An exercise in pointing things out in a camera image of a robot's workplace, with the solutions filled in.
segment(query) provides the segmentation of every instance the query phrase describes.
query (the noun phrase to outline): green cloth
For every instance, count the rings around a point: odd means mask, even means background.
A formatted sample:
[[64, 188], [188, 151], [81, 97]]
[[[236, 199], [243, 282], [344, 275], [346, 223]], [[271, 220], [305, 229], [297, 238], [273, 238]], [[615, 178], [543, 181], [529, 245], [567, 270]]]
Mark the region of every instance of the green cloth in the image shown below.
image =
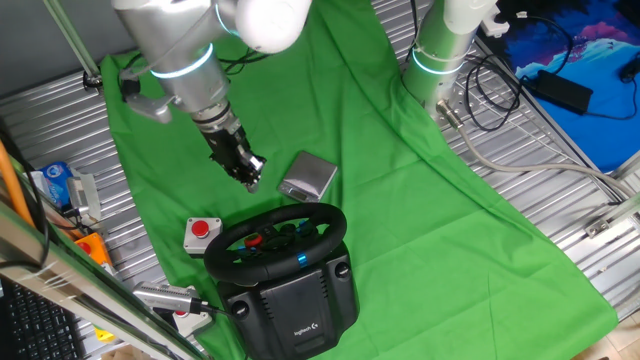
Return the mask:
[[[217, 55], [244, 53], [237, 39]], [[290, 203], [276, 191], [296, 155], [339, 167], [323, 201], [341, 207], [361, 312], [319, 359], [566, 360], [617, 324], [576, 266], [447, 146], [407, 93], [368, 0], [316, 0], [300, 39], [232, 76], [228, 97], [268, 159], [251, 195], [208, 160], [186, 114], [157, 124], [121, 101], [102, 63], [111, 132], [167, 279], [218, 304], [202, 261], [182, 249], [192, 216], [230, 226]], [[142, 92], [162, 95], [151, 75]], [[243, 359], [226, 319], [198, 337], [216, 359]]]

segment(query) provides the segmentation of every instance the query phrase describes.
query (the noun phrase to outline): metal grating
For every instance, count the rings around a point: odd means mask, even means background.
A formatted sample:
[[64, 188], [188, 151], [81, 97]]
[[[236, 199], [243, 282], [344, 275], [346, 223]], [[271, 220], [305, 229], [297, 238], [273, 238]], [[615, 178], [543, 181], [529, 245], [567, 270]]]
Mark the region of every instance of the metal grating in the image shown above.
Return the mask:
[[[105, 243], [125, 285], [166, 282], [120, 165], [104, 98], [85, 91], [82, 74], [0, 100], [0, 116], [34, 167], [65, 161], [94, 174], [108, 229]], [[88, 358], [114, 345], [99, 342], [87, 321], [79, 319], [78, 328]]]
[[[421, 18], [432, 2], [416, 2]], [[373, 6], [402, 65], [414, 34], [410, 0], [379, 0], [373, 1]], [[484, 55], [477, 45], [473, 46], [472, 52]], [[515, 166], [548, 162], [584, 165], [577, 160], [580, 157], [589, 161], [544, 110], [541, 113], [527, 102], [510, 115], [500, 130], [492, 133], [479, 130], [469, 121], [462, 106], [462, 91], [471, 67], [466, 64], [462, 68], [450, 104], [458, 108], [469, 137], [489, 160]], [[491, 72], [481, 72], [480, 83], [493, 101], [511, 103], [512, 92]], [[472, 80], [473, 113], [482, 125], [494, 127], [504, 114], [484, 104], [476, 86]], [[560, 170], [534, 173], [494, 171], [478, 163], [458, 133], [444, 119], [436, 119], [436, 122], [440, 124], [451, 149], [565, 252], [616, 308], [620, 319], [640, 308], [638, 221], [629, 218], [594, 239], [589, 238], [584, 230], [614, 208], [600, 183], [588, 176]], [[614, 175], [624, 179], [636, 192], [640, 191], [640, 154]]]

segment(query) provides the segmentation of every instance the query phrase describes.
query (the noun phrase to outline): blue light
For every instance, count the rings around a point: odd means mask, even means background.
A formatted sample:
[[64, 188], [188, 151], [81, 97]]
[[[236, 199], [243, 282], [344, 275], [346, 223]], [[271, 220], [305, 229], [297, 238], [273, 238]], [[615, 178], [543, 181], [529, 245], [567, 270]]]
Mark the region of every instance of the blue light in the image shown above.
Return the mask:
[[220, 22], [220, 25], [222, 26], [222, 28], [223, 28], [226, 32], [228, 32], [228, 33], [229, 33], [229, 34], [231, 34], [231, 35], [238, 36], [238, 32], [237, 32], [237, 31], [229, 30], [229, 29], [227, 28], [227, 26], [224, 24], [224, 22], [222, 21], [222, 17], [220, 16], [220, 10], [218, 10], [218, 4], [217, 4], [217, 3], [216, 3], [216, 15], [218, 15], [218, 21]]
[[207, 50], [207, 52], [200, 59], [198, 59], [198, 61], [194, 62], [193, 64], [187, 66], [186, 68], [184, 68], [182, 70], [173, 71], [173, 72], [170, 72], [170, 73], [159, 73], [159, 72], [155, 72], [155, 71], [151, 70], [151, 73], [153, 74], [153, 76], [155, 76], [157, 78], [160, 78], [160, 79], [177, 78], [177, 77], [180, 77], [182, 75], [186, 75], [186, 74], [192, 72], [193, 70], [199, 68], [200, 66], [202, 66], [202, 64], [204, 64], [207, 60], [209, 60], [209, 58], [211, 57], [211, 54], [213, 54], [213, 44], [209, 44], [209, 49]]
[[305, 255], [304, 253], [299, 253], [298, 254], [298, 263], [300, 264], [300, 268], [303, 268], [303, 267], [309, 265], [307, 263], [307, 255]]
[[462, 65], [464, 64], [464, 62], [462, 64], [460, 64], [460, 66], [458, 66], [456, 69], [453, 70], [449, 70], [449, 71], [438, 71], [438, 70], [433, 70], [433, 69], [429, 69], [428, 67], [422, 65], [420, 63], [420, 61], [418, 61], [418, 58], [416, 57], [416, 52], [411, 50], [411, 54], [413, 55], [413, 60], [416, 62], [416, 64], [424, 71], [426, 72], [430, 72], [432, 74], [435, 75], [449, 75], [449, 74], [453, 74], [458, 72], [458, 70], [460, 70], [460, 68], [462, 67]]

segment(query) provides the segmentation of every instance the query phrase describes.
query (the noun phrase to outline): white cylinder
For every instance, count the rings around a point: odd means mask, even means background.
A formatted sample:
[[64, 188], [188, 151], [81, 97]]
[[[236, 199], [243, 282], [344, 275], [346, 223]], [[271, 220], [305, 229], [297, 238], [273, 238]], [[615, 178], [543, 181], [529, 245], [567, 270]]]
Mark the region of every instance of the white cylinder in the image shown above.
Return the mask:
[[283, 51], [300, 36], [310, 6], [311, 0], [239, 0], [238, 35], [256, 51]]

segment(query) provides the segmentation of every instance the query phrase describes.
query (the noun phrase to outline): logitech steering wheel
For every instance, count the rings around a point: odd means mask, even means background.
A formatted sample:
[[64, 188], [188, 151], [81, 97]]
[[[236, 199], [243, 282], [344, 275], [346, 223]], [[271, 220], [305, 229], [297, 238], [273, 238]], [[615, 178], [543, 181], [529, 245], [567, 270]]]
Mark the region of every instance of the logitech steering wheel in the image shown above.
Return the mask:
[[[307, 219], [304, 227], [311, 236], [300, 237], [290, 234], [300, 233], [303, 228], [291, 225], [288, 230], [275, 230], [274, 225]], [[318, 235], [316, 227], [328, 225], [322, 234]], [[262, 281], [274, 280], [299, 271], [301, 268], [313, 265], [329, 255], [344, 238], [347, 231], [347, 221], [340, 209], [328, 204], [297, 204], [283, 206], [248, 220], [242, 221], [223, 231], [211, 241], [204, 253], [204, 264], [209, 274], [220, 281], [241, 285], [253, 285]], [[251, 240], [245, 239], [247, 248], [241, 250], [249, 255], [263, 254], [265, 256], [242, 256], [239, 250], [228, 248], [240, 239], [252, 234], [264, 238], [264, 242], [252, 247]]]

